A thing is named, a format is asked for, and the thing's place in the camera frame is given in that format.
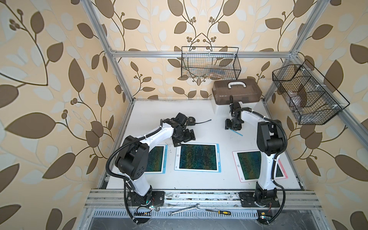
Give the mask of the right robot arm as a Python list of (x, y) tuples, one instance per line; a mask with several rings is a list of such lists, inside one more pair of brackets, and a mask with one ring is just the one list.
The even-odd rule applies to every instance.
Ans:
[(250, 107), (242, 107), (242, 102), (234, 100), (232, 95), (230, 116), (225, 121), (225, 129), (239, 131), (244, 122), (257, 127), (256, 143), (261, 153), (261, 167), (254, 203), (263, 207), (267, 201), (277, 198), (277, 187), (281, 187), (275, 182), (275, 170), (279, 155), (287, 148), (288, 138), (279, 120), (269, 119)]

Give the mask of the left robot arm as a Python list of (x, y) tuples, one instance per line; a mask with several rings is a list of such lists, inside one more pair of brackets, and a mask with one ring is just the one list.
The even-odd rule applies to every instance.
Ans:
[(106, 173), (110, 177), (122, 179), (131, 192), (150, 200), (152, 187), (144, 175), (149, 152), (166, 139), (171, 139), (174, 147), (195, 140), (194, 131), (187, 128), (195, 124), (194, 118), (178, 113), (175, 118), (160, 120), (160, 125), (145, 135), (127, 136), (122, 145), (108, 158)]

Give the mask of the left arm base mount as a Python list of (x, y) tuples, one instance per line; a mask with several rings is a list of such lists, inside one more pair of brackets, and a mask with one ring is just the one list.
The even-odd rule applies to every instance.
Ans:
[(128, 192), (126, 200), (134, 207), (140, 206), (162, 206), (164, 204), (164, 191), (149, 191), (145, 196), (140, 196), (136, 192)]

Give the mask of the pink writing tablet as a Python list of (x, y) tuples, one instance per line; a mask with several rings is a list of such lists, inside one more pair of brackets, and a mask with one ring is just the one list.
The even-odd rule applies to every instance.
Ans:
[(257, 181), (261, 172), (261, 152), (233, 151), (232, 154), (240, 182)]

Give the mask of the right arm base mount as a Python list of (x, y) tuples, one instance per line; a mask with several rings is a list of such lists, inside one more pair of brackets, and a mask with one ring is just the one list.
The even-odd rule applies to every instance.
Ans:
[(259, 192), (240, 192), (239, 198), (243, 208), (279, 208), (277, 195), (263, 195)]

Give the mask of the blue writing tablet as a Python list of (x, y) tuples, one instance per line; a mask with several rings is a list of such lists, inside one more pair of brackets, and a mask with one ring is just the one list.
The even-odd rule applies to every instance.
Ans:
[(176, 150), (174, 169), (176, 171), (220, 173), (219, 144), (182, 144)]
[(165, 174), (167, 145), (158, 145), (149, 152), (145, 174)]

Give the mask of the blue stylus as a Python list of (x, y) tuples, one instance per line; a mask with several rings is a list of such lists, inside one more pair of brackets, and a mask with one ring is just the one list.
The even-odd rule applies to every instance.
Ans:
[(230, 131), (232, 131), (232, 132), (234, 132), (234, 133), (236, 133), (236, 134), (238, 134), (238, 135), (240, 135), (240, 136), (242, 136), (242, 137), (243, 137), (243, 134), (241, 134), (241, 133), (239, 133), (239, 132), (237, 132), (237, 131), (235, 131), (235, 130), (230, 129)]

